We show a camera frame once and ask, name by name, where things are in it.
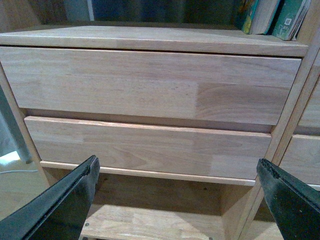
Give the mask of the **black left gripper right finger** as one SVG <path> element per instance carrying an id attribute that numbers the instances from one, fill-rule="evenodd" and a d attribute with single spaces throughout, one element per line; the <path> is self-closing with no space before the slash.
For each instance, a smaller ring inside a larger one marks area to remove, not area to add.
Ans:
<path id="1" fill-rule="evenodd" d="M 320 238 L 320 192 L 265 158 L 257 176 L 265 202 L 285 240 Z"/>

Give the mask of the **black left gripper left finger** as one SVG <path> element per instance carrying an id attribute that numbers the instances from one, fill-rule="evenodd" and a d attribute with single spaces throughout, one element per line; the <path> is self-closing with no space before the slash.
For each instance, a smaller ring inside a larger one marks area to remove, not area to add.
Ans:
<path id="1" fill-rule="evenodd" d="M 61 180 L 0 222 L 2 240 L 78 240 L 100 174 L 92 155 Z"/>

